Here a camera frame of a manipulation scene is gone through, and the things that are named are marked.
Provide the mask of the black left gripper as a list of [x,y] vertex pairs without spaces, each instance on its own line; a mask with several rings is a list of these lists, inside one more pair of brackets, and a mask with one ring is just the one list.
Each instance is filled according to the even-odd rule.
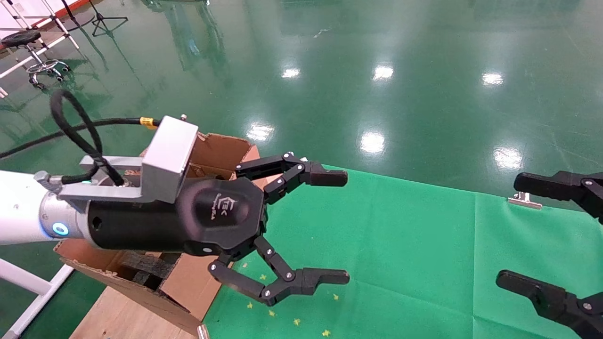
[[89,232],[102,249],[242,258],[266,230],[264,198],[247,178],[188,178],[173,203],[90,202]]

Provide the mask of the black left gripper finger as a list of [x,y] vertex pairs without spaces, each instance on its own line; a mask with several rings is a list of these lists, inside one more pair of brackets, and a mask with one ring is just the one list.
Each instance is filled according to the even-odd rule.
[[317,161],[302,161],[292,152],[242,162],[236,165],[235,174],[237,178],[247,178],[252,182],[276,176],[262,189],[266,204],[276,203],[301,184],[343,187],[348,182],[346,171],[325,169]]
[[313,295],[321,284],[348,284],[349,273],[345,270],[302,268],[293,270],[262,236],[253,242],[264,262],[277,275],[268,286],[236,272],[228,267],[233,258],[224,253],[209,264],[209,273],[222,285],[244,294],[267,306],[274,306],[290,295]]

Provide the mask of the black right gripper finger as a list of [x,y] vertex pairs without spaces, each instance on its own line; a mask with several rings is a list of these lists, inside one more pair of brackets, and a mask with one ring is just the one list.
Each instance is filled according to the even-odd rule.
[[603,174],[578,174],[558,171],[553,176],[529,172],[519,173],[514,180],[515,191],[558,201],[573,201],[583,211],[603,223]]
[[500,271],[496,285],[530,299],[538,316],[570,328],[582,339],[603,337],[603,292],[579,299],[562,287],[511,271]]

